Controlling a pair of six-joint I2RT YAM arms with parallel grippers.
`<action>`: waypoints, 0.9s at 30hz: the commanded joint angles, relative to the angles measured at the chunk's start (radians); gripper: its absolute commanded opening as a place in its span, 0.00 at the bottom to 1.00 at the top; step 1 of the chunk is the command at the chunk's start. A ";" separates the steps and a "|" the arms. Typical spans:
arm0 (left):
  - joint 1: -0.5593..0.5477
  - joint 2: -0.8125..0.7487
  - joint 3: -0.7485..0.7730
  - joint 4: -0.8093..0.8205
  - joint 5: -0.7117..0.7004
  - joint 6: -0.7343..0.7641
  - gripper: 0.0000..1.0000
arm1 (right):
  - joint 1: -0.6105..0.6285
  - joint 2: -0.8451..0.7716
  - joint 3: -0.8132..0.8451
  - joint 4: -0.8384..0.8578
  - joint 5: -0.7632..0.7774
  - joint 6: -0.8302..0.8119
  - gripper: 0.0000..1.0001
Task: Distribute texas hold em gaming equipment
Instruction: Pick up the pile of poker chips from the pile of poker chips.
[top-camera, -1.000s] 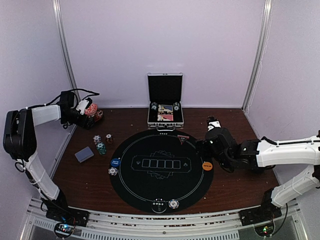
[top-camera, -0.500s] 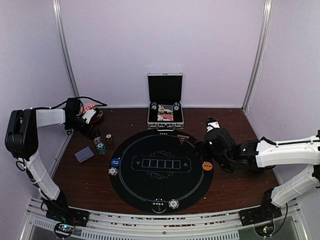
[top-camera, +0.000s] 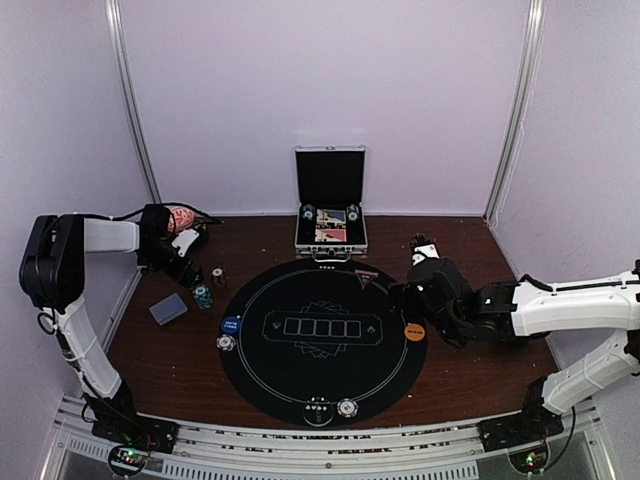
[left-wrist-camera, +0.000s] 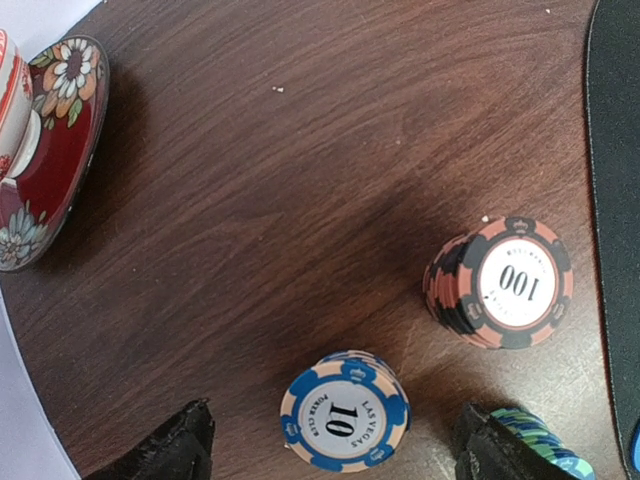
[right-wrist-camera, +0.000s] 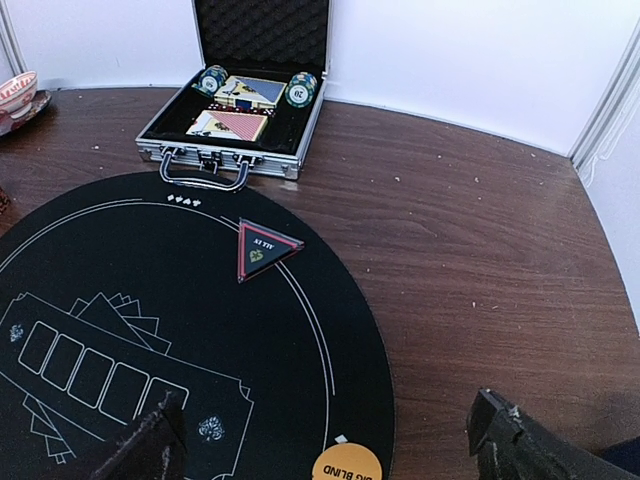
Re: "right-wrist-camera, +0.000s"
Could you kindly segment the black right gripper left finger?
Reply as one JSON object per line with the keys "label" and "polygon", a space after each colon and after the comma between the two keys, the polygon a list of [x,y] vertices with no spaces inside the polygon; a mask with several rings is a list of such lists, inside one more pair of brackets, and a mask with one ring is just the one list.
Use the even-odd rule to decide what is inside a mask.
{"label": "black right gripper left finger", "polygon": [[176,392],[166,391],[152,411],[116,438],[92,468],[92,478],[183,479],[187,456],[181,404]]}

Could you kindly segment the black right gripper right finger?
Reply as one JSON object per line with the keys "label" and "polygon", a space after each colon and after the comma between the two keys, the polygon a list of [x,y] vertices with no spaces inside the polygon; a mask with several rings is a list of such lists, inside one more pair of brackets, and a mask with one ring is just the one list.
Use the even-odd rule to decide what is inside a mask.
{"label": "black right gripper right finger", "polygon": [[547,430],[496,391],[480,389],[466,421],[481,479],[637,479],[639,439],[600,456]]}

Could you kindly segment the orange big blind button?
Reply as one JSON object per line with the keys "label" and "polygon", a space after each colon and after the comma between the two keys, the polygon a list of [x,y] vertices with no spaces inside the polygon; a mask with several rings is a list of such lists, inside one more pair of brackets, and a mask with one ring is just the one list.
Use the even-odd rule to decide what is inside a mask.
{"label": "orange big blind button", "polygon": [[346,442],[331,446],[316,459],[312,480],[382,480],[383,469],[367,447]]}

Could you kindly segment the red black triangle marker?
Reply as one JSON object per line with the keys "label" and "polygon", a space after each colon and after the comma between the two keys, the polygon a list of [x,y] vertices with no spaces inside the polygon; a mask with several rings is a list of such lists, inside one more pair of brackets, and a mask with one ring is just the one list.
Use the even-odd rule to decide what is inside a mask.
{"label": "red black triangle marker", "polygon": [[237,242],[237,281],[252,277],[287,259],[305,247],[303,240],[262,224],[240,218]]}

